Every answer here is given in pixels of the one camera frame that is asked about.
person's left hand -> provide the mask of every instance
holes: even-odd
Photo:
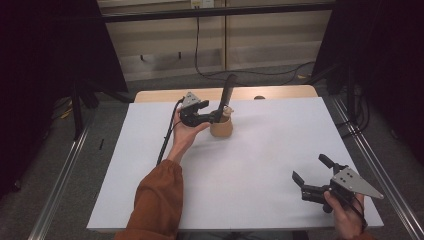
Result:
[[[181,162],[183,155],[191,147],[197,134],[211,125],[205,122],[196,127],[188,127],[181,122],[180,111],[180,108],[177,109],[174,115],[174,143],[166,158],[177,163]]]

black bar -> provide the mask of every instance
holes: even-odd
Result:
[[[59,19],[59,21],[84,21],[85,22],[87,20],[91,20],[91,21],[103,21],[106,23],[112,23],[112,22],[131,22],[131,21],[147,21],[147,20],[160,20],[160,19],[265,14],[265,13],[310,12],[310,11],[332,10],[335,7],[335,5],[336,5],[336,2],[322,2],[322,3],[251,6],[251,7],[184,9],[184,10],[146,12],[146,13],[104,14],[102,17],[61,18]]]

long sleeve shirt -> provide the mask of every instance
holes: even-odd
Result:
[[[139,184],[127,227],[115,240],[174,240],[183,209],[183,176],[178,163],[164,160]],[[374,240],[364,232],[353,240]]]

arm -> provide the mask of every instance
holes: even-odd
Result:
[[[362,232],[362,221],[356,213],[347,207],[343,209],[339,200],[330,194],[324,193],[325,200],[334,210],[334,226],[336,228],[339,239],[352,239],[352,240],[374,240],[375,238],[367,232]],[[356,194],[358,201],[353,202],[353,206],[362,212],[364,206],[364,195]]]
[[[154,168],[139,184],[134,210],[124,231],[115,240],[171,240],[178,232],[183,208],[183,177],[180,166],[184,153],[200,131],[180,123],[179,110],[174,116],[174,143],[166,160]]]

white board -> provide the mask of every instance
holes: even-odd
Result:
[[[131,104],[87,228],[125,228],[140,180],[156,164],[175,103]],[[207,113],[216,109],[211,102]],[[329,184],[332,170],[318,160],[356,168],[321,98],[231,101],[233,135],[201,132],[182,161],[184,209],[180,231],[294,230],[333,225],[322,205],[301,200],[291,179]],[[172,146],[169,142],[164,157]],[[383,222],[370,198],[369,226]]]

